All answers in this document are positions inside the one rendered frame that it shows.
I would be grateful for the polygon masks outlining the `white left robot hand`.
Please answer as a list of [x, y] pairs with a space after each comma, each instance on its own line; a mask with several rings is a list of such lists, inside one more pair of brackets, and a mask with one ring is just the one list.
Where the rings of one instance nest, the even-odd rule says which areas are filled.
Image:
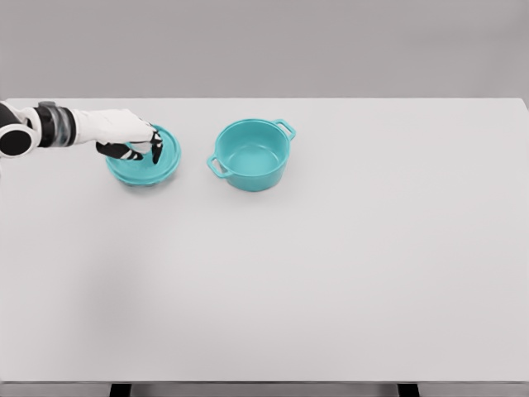
[[157, 165], [164, 148], [159, 130], [128, 109], [107, 109], [93, 113], [97, 122], [96, 150], [108, 158], [143, 160], [150, 152]]

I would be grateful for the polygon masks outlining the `teal pot lid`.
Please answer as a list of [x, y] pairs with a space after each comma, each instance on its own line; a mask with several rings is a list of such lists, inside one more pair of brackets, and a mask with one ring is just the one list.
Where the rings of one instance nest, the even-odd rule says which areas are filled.
[[161, 126], [155, 129], [162, 139], [162, 152], [158, 162], [152, 160], [152, 151], [144, 154], [142, 160], [118, 160], [106, 158], [110, 173], [119, 181], [131, 186], [149, 186], [168, 179], [177, 169], [181, 148], [176, 137]]

